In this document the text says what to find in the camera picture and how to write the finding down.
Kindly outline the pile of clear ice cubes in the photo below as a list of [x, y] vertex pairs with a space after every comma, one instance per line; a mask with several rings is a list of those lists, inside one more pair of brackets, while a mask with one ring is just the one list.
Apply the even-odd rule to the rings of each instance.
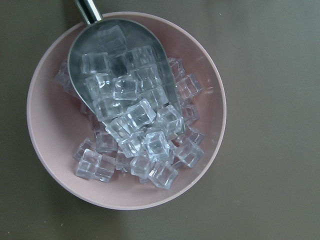
[[168, 190], [179, 168], [192, 168], [203, 156], [200, 143], [204, 135], [191, 127], [199, 114], [190, 103], [202, 88], [195, 75], [185, 75], [181, 59], [167, 58], [180, 112], [169, 103], [150, 57], [122, 76], [106, 70], [85, 76], [84, 88], [93, 100], [93, 110], [72, 85], [68, 58], [61, 64], [54, 80], [81, 101], [81, 111], [88, 115], [95, 134], [94, 140], [86, 138], [74, 154], [78, 177], [108, 182], [118, 170]]

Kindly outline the metal ice scoop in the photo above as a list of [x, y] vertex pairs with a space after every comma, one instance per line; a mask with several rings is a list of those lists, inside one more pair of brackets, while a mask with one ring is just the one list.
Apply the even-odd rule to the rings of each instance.
[[71, 45], [67, 66], [74, 90], [89, 109], [94, 105], [85, 89], [85, 76], [107, 71], [120, 77], [150, 58], [158, 68], [169, 104], [180, 112], [174, 75], [154, 33], [134, 20], [103, 18], [92, 0], [77, 0], [75, 4], [86, 27]]

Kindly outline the pink bowl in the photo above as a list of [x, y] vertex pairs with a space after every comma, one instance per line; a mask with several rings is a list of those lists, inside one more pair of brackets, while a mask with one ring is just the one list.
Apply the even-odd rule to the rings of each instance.
[[129, 174], [115, 174], [110, 182], [75, 176], [73, 154], [91, 134], [89, 120], [80, 113], [77, 98], [54, 82], [72, 42], [84, 29], [78, 23], [63, 33], [38, 63], [27, 96], [27, 125], [36, 154], [49, 174], [75, 196], [97, 206], [117, 210], [140, 210], [164, 204], [191, 188], [208, 170], [221, 146], [227, 119], [227, 102], [218, 69], [201, 44], [178, 25], [147, 13], [120, 11], [104, 18], [134, 20], [149, 28], [166, 53], [179, 57], [186, 72], [194, 73], [202, 91], [193, 102], [200, 118], [194, 126], [204, 134], [200, 147], [204, 156], [193, 168], [182, 168], [170, 189], [139, 183]]

